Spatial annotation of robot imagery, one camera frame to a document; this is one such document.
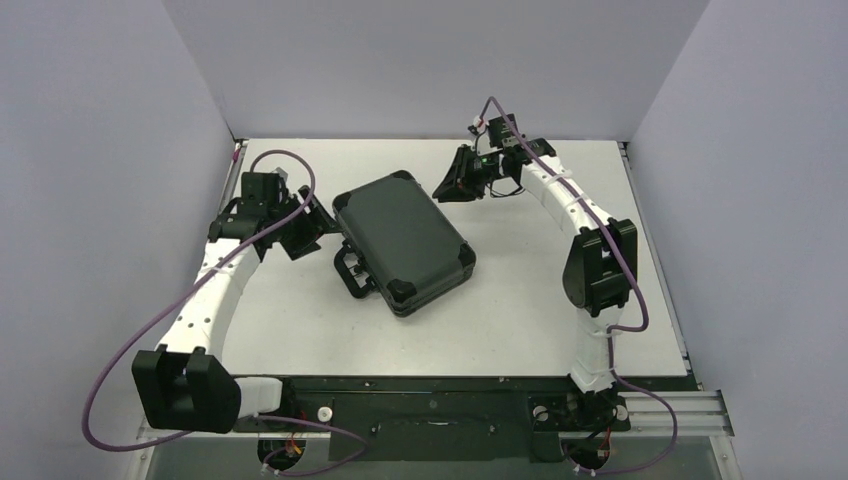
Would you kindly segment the black poker case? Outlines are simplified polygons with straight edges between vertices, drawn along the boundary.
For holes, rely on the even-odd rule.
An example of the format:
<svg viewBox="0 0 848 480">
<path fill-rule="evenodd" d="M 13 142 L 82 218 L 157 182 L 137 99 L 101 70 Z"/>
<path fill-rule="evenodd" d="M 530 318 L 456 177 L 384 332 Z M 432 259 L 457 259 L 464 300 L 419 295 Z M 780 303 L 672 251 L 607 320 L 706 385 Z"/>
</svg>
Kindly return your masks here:
<svg viewBox="0 0 848 480">
<path fill-rule="evenodd" d="M 332 210 L 343 235 L 333 265 L 356 299 L 378 292 L 407 317 L 473 275 L 475 251 L 406 170 L 337 195 Z"/>
</svg>

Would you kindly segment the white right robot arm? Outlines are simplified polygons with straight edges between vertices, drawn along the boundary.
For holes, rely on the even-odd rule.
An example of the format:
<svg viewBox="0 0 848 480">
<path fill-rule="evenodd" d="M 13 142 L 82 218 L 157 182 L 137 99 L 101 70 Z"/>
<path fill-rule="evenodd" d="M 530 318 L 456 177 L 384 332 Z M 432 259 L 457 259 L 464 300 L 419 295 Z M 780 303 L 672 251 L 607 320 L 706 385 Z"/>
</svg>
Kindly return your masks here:
<svg viewBox="0 0 848 480">
<path fill-rule="evenodd" d="M 610 328 L 619 322 L 636 277 L 637 229 L 632 221 L 617 220 L 599 208 L 547 140 L 518 134 L 513 115 L 489 121 L 476 117 L 468 129 L 476 138 L 487 136 L 489 150 L 459 147 L 432 196 L 440 203 L 475 201 L 489 194 L 496 181 L 511 179 L 571 238 L 562 274 L 566 297 L 577 310 L 570 390 L 562 409 L 537 407 L 532 416 L 560 417 L 582 431 L 603 430 L 621 415 Z"/>
</svg>

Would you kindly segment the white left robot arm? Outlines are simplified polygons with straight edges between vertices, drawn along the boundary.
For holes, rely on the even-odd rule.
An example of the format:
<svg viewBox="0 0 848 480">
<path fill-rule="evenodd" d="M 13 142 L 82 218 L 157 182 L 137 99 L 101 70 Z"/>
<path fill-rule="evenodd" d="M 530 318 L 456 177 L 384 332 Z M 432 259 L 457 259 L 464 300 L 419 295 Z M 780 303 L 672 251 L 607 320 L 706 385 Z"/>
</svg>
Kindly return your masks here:
<svg viewBox="0 0 848 480">
<path fill-rule="evenodd" d="M 188 298 L 152 350 L 131 371 L 148 424 L 156 429 L 227 433 L 259 415 L 272 429 L 291 427 L 298 402 L 270 377 L 235 377 L 222 365 L 227 332 L 250 278 L 280 245 L 296 260 L 336 229 L 313 183 L 292 191 L 281 173 L 247 172 L 241 193 L 211 222 L 201 269 Z"/>
</svg>

